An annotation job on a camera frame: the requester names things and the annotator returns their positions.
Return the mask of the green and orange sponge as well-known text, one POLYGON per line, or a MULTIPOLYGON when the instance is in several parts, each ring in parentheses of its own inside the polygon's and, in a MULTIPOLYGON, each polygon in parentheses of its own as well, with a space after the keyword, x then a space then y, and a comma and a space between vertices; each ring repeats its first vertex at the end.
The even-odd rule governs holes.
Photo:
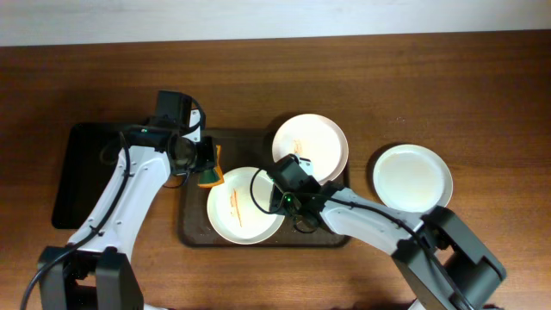
POLYGON ((214 155, 214 166, 199 173, 197 185, 200 188, 210 189, 224 182, 223 172, 220 168, 221 146, 217 145, 214 155))

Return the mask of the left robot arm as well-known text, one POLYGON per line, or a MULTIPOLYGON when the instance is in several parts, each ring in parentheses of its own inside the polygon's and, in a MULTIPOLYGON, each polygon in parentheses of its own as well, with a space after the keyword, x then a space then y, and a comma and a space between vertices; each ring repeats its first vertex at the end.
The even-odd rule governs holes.
POLYGON ((197 176, 201 188, 224 182, 220 147, 202 136, 205 126, 192 96, 159 91, 155 114, 118 133, 113 175, 84 223, 65 246, 41 253, 21 307, 38 287, 44 309, 147 309, 131 258, 153 199, 172 176, 197 176))

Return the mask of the cream white plate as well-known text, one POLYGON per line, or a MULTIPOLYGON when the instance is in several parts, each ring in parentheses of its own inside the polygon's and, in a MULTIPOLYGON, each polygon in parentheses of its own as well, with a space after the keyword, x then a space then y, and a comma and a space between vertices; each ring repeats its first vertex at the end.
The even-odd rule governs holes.
POLYGON ((308 159, 313 177, 324 184, 344 171, 349 146, 344 132, 334 121, 323 115, 303 114, 285 121, 273 138, 274 161, 288 154, 308 159))

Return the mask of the pale green plate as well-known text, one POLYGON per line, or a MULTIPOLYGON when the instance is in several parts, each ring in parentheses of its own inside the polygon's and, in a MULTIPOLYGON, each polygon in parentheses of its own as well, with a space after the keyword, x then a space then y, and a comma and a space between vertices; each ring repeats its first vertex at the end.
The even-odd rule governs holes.
POLYGON ((240 167, 227 172, 224 182, 211 188, 207 217, 213 229, 237 245, 254 245, 274 235, 284 217, 267 214, 273 182, 265 171, 240 167))

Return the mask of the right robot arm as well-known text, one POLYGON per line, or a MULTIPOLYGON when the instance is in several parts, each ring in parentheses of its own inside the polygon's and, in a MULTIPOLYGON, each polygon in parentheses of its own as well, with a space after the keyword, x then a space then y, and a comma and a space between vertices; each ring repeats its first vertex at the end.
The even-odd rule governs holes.
POLYGON ((487 309, 506 270, 451 210, 419 213, 366 200, 341 183, 320 184, 309 161, 287 155, 267 174, 274 184, 269 211, 291 219, 299 233, 325 230, 386 253, 416 295, 414 309, 487 309))

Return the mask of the pale blue plate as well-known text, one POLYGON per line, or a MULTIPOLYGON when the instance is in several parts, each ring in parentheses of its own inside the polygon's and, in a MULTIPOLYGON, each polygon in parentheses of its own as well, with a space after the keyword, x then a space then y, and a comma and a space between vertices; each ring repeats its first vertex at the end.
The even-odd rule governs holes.
POLYGON ((451 171, 443 159, 413 144, 390 147, 377 158, 373 185, 384 205, 413 213, 447 207, 454 189, 451 171))

